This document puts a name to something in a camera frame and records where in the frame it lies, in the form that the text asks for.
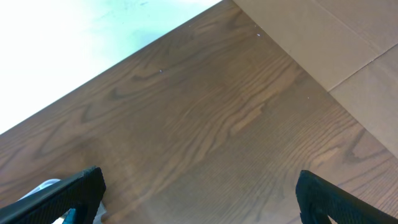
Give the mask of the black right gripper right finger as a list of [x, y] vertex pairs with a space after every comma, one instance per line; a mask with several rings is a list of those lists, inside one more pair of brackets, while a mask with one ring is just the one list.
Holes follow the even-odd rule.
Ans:
[[303, 224], [397, 224], [397, 219], [309, 170], [300, 172], [295, 194]]

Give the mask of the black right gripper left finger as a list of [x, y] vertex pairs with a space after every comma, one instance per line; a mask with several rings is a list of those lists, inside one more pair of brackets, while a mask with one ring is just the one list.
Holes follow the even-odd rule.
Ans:
[[1, 209], [1, 223], [53, 223], [67, 213], [67, 223], [90, 224], [106, 191], [103, 173], [93, 166]]

